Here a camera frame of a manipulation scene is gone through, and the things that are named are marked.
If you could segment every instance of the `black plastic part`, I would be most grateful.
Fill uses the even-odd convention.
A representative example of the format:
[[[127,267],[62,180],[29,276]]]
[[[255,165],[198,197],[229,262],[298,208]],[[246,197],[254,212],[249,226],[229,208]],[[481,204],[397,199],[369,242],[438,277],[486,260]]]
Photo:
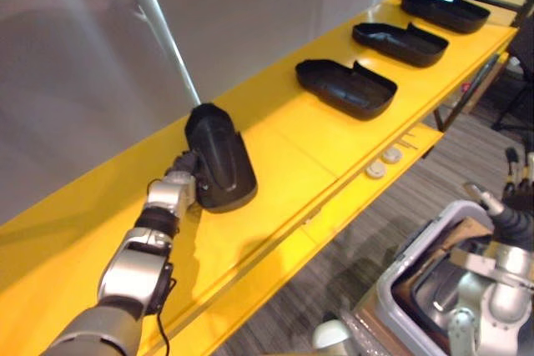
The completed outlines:
[[[193,109],[185,125],[189,148],[199,157],[197,200],[212,213],[240,208],[258,185],[241,135],[230,116],[212,103]]]
[[[150,228],[166,233],[171,238],[178,233],[178,219],[164,208],[145,208],[135,221],[135,227]]]
[[[489,10],[465,0],[402,0],[402,9],[458,33],[473,33],[490,16]]]
[[[363,45],[417,67],[437,62],[449,42],[419,29],[412,23],[406,29],[389,24],[362,23],[352,28],[352,37]]]
[[[147,307],[146,315],[156,314],[163,308],[170,292],[170,277],[173,274],[173,267],[172,263],[166,263],[164,269],[161,270],[156,289]]]
[[[319,99],[352,117],[368,120],[382,113],[397,90],[394,82],[354,62],[305,60],[296,66],[299,83]]]
[[[492,216],[495,229],[493,240],[509,246],[534,251],[534,216],[532,211],[517,211],[507,207],[504,211]]]
[[[189,174],[195,174],[199,166],[199,157],[194,152],[183,152],[178,156],[174,162],[173,166],[165,172],[165,175],[171,171],[185,171]]]
[[[143,305],[131,298],[125,298],[122,296],[107,296],[100,299],[98,306],[111,306],[113,308],[120,308],[126,313],[130,314],[136,320],[143,317]]]

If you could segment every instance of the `gray wall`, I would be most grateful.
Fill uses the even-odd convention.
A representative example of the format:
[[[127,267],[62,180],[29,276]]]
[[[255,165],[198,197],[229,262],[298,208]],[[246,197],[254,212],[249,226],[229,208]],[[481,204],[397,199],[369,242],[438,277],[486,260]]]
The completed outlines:
[[[372,4],[160,2],[204,100]],[[0,0],[0,47],[0,223],[191,107],[134,0]]]

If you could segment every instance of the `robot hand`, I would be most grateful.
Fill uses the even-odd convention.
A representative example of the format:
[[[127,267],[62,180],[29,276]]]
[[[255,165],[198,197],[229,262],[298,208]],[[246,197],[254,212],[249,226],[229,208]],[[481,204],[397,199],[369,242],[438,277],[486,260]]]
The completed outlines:
[[[103,272],[98,304],[81,312],[43,355],[137,353],[143,317],[161,311],[175,283],[169,255],[179,221],[195,200],[196,164],[194,153],[184,153],[149,185],[139,218]]]
[[[475,183],[464,187],[486,209],[495,229],[483,256],[460,249],[451,253],[451,262],[468,270],[458,285],[458,303],[449,323],[451,354],[515,355],[534,292],[531,194],[514,193],[501,202]]]

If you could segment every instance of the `gray carpet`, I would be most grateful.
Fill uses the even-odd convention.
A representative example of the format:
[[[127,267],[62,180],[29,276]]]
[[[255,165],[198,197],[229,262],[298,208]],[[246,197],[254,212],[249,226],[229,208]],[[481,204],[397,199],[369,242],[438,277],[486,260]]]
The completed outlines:
[[[504,149],[521,145],[461,115],[430,155],[417,162],[307,263],[214,353],[252,355],[310,351],[323,314],[354,307],[388,266],[395,248],[449,202],[466,198],[474,180],[500,194]]]

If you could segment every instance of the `yellow table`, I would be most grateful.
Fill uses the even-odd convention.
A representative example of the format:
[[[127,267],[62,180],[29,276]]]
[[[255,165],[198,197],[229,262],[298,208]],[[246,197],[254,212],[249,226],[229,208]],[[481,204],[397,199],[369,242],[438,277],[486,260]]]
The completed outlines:
[[[487,24],[461,35],[411,18],[385,0],[216,99],[242,131],[259,191],[245,207],[211,214],[198,207],[181,222],[171,261],[178,285],[164,308],[174,354],[213,351],[441,133],[418,123],[469,73],[511,39]],[[442,60],[413,68],[356,44],[355,23],[410,20],[447,40]],[[361,64],[395,81],[378,118],[362,122],[328,107],[295,79],[295,64],[331,58]],[[68,321],[94,305],[106,263],[132,227],[145,187],[186,149],[186,118],[155,133],[53,193],[0,228],[0,347],[36,354]],[[401,162],[386,176],[361,174],[403,137]],[[153,317],[140,354],[161,352]]]

